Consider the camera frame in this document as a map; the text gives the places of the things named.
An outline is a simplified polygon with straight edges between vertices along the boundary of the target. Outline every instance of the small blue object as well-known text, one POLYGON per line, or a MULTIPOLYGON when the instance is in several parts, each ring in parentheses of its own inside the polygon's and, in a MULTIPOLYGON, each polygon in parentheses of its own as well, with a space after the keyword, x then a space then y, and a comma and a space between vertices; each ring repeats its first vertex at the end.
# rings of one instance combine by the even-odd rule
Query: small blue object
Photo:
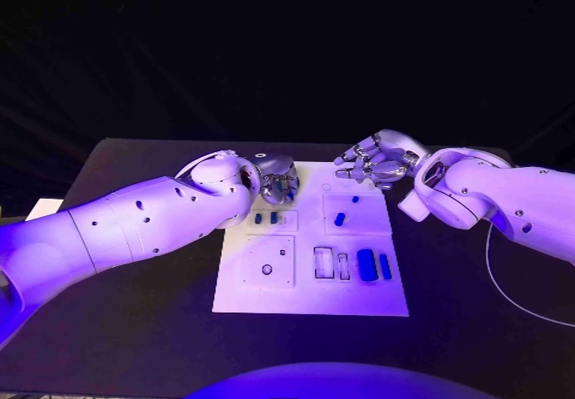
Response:
POLYGON ((392 271, 389 270, 389 262, 387 261, 387 255, 381 255, 381 273, 384 274, 384 279, 392 279, 392 271))
POLYGON ((371 249, 358 251, 359 275, 364 281, 375 281, 378 279, 378 269, 375 268, 375 257, 371 249))
POLYGON ((338 214, 336 221, 333 223, 336 224, 336 226, 342 226, 342 224, 345 223, 345 214, 342 212, 338 214))

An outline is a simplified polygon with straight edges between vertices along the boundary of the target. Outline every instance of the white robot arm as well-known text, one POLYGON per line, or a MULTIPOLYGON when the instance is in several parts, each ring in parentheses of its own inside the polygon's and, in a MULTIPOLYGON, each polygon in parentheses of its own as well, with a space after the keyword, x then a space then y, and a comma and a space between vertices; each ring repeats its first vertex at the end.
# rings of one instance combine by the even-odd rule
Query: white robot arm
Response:
POLYGON ((287 155, 240 158, 218 151, 175 178, 132 185, 41 219, 0 228, 0 347, 39 307, 74 283, 175 251, 214 229, 237 225, 258 195, 289 203, 297 192, 287 155))
POLYGON ((414 189, 400 203, 415 221, 434 214, 470 229, 489 220, 516 243, 575 264, 575 175, 538 167, 516 168, 499 156, 469 148, 430 153, 398 131, 384 130, 335 160, 355 161, 342 178, 369 178, 384 190, 405 175, 414 189))

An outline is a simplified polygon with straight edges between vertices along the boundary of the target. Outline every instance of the black table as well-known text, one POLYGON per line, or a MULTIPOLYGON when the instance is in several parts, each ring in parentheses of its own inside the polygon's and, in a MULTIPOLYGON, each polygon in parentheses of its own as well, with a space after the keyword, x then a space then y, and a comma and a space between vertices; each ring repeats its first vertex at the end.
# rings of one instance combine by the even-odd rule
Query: black table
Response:
MULTIPOLYGON (((214 150, 332 161, 348 147, 106 140, 64 207, 175 175, 214 150)), ((58 296, 0 352, 0 389, 181 397, 243 372, 322 361, 407 368, 502 397, 575 397, 575 328, 532 317, 498 292, 486 271, 487 223, 472 231, 434 217, 418 224, 397 208, 408 189, 404 180, 387 201, 410 318, 212 313, 218 230, 173 253, 98 274, 58 296)), ((493 272, 509 295, 545 315, 575 322, 574 267, 508 242, 499 232, 492 245, 493 272)))

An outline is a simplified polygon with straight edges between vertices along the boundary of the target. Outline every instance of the white cable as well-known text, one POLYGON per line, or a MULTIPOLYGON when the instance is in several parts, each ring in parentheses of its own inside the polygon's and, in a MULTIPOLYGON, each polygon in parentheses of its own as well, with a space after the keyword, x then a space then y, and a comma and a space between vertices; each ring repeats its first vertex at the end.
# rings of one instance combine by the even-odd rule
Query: white cable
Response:
POLYGON ((567 327, 575 327, 575 324, 567 323, 567 322, 560 322, 558 320, 552 319, 552 318, 547 318, 545 316, 542 316, 541 314, 532 312, 531 310, 528 310, 521 304, 518 304, 515 302, 515 300, 508 296, 508 294, 503 292, 503 290, 500 289, 500 285, 498 284, 498 281, 495 281, 495 276, 492 273, 492 265, 489 263, 489 242, 492 240, 492 230, 493 230, 493 225, 489 226, 489 232, 487 232, 487 245, 486 245, 486 265, 487 265, 487 272, 489 272, 489 277, 492 277, 492 281, 493 281, 493 285, 495 287, 499 289, 500 294, 503 295, 503 297, 506 298, 506 300, 526 313, 529 313, 532 316, 535 316, 536 318, 542 318, 544 320, 547 320, 548 322, 561 324, 567 327))

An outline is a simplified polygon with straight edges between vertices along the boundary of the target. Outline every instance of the dark curtain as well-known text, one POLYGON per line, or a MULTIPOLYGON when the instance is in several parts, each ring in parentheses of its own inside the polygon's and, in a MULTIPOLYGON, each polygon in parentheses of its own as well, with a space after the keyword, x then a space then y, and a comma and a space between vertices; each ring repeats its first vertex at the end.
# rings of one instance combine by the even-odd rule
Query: dark curtain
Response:
POLYGON ((431 145, 498 146, 521 163, 571 165, 570 9, 234 4, 3 5, 9 213, 65 195, 106 137, 352 143, 389 127, 431 145))

